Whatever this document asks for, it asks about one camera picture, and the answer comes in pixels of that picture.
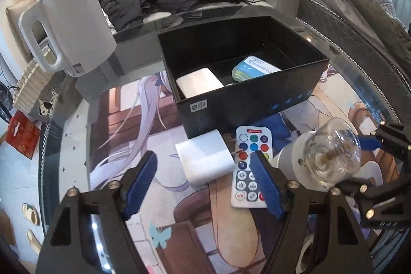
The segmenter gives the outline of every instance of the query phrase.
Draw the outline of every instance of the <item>kettle handle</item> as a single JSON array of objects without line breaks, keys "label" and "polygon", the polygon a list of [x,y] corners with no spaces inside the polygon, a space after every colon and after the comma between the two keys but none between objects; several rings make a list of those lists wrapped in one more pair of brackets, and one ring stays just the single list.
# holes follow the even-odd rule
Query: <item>kettle handle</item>
[{"label": "kettle handle", "polygon": [[[57,59],[53,64],[47,61],[34,36],[32,27],[37,20],[42,23],[47,37],[49,38],[50,44],[53,47],[53,51],[56,55]],[[67,64],[67,60],[61,52],[60,44],[55,38],[53,29],[51,28],[50,22],[47,18],[46,13],[44,12],[43,4],[41,2],[35,2],[21,14],[18,20],[18,26],[24,39],[27,42],[28,47],[30,48],[30,51],[33,53],[34,58],[36,58],[43,71],[56,72],[59,70],[64,70],[64,65]]]}]

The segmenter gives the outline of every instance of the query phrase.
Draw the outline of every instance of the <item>open black box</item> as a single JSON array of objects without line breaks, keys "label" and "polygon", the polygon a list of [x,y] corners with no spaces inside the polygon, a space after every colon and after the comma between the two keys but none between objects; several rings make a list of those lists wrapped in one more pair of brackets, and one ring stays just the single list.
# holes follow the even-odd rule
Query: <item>open black box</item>
[{"label": "open black box", "polygon": [[[308,41],[272,17],[208,22],[158,36],[188,138],[214,129],[235,131],[307,100],[328,64]],[[282,71],[234,81],[233,68],[250,55]],[[225,87],[186,99],[176,79],[202,68],[209,68]]]}]

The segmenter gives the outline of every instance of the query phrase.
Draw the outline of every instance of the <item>table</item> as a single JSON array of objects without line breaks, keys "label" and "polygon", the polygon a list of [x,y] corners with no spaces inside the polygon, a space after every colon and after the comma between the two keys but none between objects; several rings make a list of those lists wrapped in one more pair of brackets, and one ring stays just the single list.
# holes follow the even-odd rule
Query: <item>table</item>
[{"label": "table", "polygon": [[[158,41],[165,30],[249,16],[273,17],[330,59],[307,101],[255,124],[272,131],[274,154],[331,117],[344,119],[360,134],[373,131],[382,120],[398,121],[381,90],[352,58],[313,28],[275,9],[232,6],[150,22],[115,35],[118,46],[99,68],[76,80],[64,79],[43,142],[39,185],[45,230],[69,188],[84,192],[120,179],[142,153],[152,150],[158,157],[157,173],[140,212],[127,222],[150,273],[260,272],[282,223],[273,223],[267,210],[231,207],[231,175],[203,188],[189,185],[174,147],[186,135]],[[233,133],[224,138],[232,139]],[[363,152],[362,163],[370,160],[379,164],[384,182],[398,177],[391,155]],[[101,265],[109,268],[98,217],[93,221]]]}]

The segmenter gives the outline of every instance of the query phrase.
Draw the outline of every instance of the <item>white kettle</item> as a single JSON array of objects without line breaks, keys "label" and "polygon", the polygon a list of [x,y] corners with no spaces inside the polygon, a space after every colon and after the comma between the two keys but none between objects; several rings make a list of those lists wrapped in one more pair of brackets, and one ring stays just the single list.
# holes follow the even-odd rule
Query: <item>white kettle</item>
[{"label": "white kettle", "polygon": [[[44,57],[32,32],[37,20],[56,55],[53,64]],[[73,77],[102,64],[117,45],[98,0],[37,0],[22,13],[18,26],[44,71],[65,70]]]}]

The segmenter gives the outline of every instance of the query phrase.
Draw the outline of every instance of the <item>remote control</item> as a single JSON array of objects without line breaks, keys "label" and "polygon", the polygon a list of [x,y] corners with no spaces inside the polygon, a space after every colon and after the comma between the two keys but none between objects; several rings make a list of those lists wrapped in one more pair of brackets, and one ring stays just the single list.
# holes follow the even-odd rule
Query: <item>remote control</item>
[{"label": "remote control", "polygon": [[236,168],[231,186],[231,205],[237,208],[266,208],[266,202],[250,169],[250,156],[258,150],[273,157],[271,131],[265,127],[240,126],[236,130]]}]

